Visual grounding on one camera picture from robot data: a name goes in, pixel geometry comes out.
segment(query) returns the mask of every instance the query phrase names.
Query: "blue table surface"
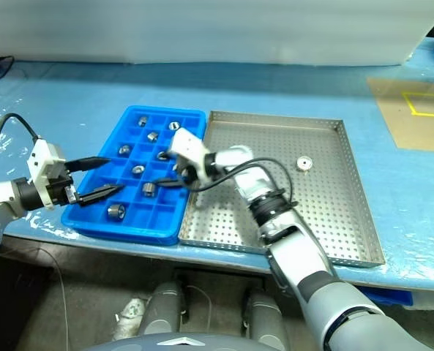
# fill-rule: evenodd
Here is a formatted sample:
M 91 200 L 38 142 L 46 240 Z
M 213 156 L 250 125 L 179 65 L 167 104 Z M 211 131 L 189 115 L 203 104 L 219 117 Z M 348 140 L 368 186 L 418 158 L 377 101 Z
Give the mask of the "blue table surface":
M 368 77 L 434 82 L 434 39 L 404 65 L 78 64 L 16 62 L 0 80 L 0 116 L 17 112 L 68 159 L 98 153 L 127 106 L 154 105 L 342 119 L 386 257 L 376 268 L 337 267 L 341 278 L 434 290 L 434 152 L 394 144 Z M 0 138 L 0 181 L 28 176 L 31 139 L 17 121 Z M 82 175 L 76 175 L 79 184 Z M 191 246 L 150 246 L 80 235 L 64 209 L 33 211 L 7 234 L 111 252 L 268 271 L 266 259 Z

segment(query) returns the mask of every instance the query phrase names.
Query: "white wall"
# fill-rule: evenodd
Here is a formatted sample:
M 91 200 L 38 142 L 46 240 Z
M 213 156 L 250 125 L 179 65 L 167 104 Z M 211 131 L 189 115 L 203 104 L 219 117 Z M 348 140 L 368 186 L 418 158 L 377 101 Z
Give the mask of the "white wall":
M 433 25 L 434 0 L 0 0 L 0 55 L 398 64 Z

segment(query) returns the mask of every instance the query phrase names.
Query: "blue plastic tray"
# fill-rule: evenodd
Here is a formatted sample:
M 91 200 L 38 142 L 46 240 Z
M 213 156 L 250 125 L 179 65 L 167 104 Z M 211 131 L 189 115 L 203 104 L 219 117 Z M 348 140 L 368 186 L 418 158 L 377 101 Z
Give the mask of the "blue plastic tray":
M 141 116 L 148 119 L 144 127 L 138 125 Z M 174 131 L 168 128 L 172 121 L 178 121 L 200 139 L 203 137 L 206 117 L 201 111 L 148 106 L 127 108 L 99 154 L 111 158 L 111 161 L 89 171 L 78 187 L 78 192 L 84 194 L 104 184 L 123 184 L 125 188 L 107 200 L 86 207 L 67 206 L 61 218 L 62 223 L 98 238 L 146 244 L 175 244 L 188 191 L 157 187 L 155 197 L 142 195 L 143 183 L 176 176 L 172 171 L 174 159 L 160 161 L 156 158 L 160 151 L 168 150 L 174 135 Z M 155 143 L 147 139 L 150 132 L 159 134 Z M 124 145 L 132 150 L 129 155 L 120 156 L 119 148 Z M 131 173 L 136 165 L 145 166 L 145 171 L 138 177 Z M 107 214 L 108 207 L 117 203 L 126 208 L 126 215 L 120 222 L 110 219 Z

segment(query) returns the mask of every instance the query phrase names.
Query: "perforated metal tray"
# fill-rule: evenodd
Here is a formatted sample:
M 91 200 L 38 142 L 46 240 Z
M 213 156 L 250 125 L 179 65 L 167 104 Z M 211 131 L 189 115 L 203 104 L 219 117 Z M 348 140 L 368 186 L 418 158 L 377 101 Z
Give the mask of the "perforated metal tray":
M 372 267 L 384 264 L 370 209 L 341 120 L 212 112 L 204 138 L 212 150 L 251 147 L 254 156 L 271 156 L 287 166 L 296 207 L 333 263 Z M 313 167 L 296 169 L 309 156 Z M 266 164 L 288 190 L 284 173 Z M 263 253 L 257 226 L 246 205 L 227 181 L 191 195 L 179 237 L 183 244 Z

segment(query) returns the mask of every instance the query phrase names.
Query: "yellow square outline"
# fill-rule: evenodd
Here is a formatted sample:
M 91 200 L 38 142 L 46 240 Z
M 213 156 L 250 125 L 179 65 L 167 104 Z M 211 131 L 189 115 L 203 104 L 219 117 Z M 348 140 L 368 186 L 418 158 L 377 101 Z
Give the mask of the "yellow square outline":
M 403 98 L 406 100 L 407 105 L 409 106 L 412 115 L 414 116 L 424 116 L 424 117 L 434 117 L 434 113 L 426 113 L 426 112 L 418 112 L 413 104 L 413 102 L 410 100 L 409 96 L 415 96 L 415 97 L 434 97 L 434 94 L 431 93 L 416 93 L 412 91 L 403 91 L 402 92 Z

